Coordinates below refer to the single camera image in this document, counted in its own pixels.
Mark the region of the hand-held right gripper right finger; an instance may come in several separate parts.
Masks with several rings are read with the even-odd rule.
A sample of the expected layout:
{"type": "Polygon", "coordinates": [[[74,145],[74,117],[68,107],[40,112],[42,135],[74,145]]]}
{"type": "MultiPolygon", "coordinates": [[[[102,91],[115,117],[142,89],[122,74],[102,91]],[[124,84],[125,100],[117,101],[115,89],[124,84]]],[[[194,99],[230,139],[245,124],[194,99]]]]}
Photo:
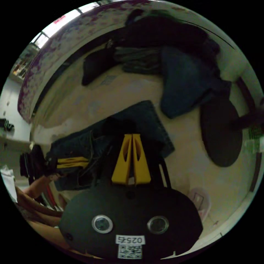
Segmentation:
{"type": "Polygon", "coordinates": [[[132,140],[135,184],[149,184],[151,182],[151,176],[140,134],[132,134],[132,140]]]}

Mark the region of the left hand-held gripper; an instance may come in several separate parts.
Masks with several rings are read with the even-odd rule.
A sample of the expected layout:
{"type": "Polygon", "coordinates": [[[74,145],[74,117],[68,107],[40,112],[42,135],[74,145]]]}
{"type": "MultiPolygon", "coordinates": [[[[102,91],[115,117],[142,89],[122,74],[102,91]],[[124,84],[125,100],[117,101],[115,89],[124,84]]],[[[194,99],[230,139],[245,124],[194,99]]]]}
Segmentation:
{"type": "Polygon", "coordinates": [[[20,175],[26,178],[59,178],[57,169],[85,168],[88,159],[84,157],[57,158],[48,153],[45,157],[39,145],[34,145],[30,152],[20,155],[20,175]]]}

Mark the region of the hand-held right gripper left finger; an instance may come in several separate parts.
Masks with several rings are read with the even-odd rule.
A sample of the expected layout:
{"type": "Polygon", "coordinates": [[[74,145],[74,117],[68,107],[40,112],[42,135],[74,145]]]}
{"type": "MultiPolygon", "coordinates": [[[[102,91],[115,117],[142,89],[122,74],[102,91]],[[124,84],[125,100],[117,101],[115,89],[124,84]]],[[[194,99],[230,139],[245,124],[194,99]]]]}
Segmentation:
{"type": "Polygon", "coordinates": [[[118,154],[111,180],[113,184],[128,184],[131,167],[132,134],[124,135],[118,154]]]}

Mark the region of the person's left hand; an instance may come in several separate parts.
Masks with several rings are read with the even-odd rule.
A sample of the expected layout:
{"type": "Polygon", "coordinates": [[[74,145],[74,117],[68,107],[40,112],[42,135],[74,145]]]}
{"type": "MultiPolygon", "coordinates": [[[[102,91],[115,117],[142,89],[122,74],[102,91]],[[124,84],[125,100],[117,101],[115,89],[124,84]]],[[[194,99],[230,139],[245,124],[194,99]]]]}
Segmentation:
{"type": "Polygon", "coordinates": [[[29,185],[28,195],[33,199],[38,198],[52,181],[56,181],[59,178],[58,174],[40,177],[29,185]]]}

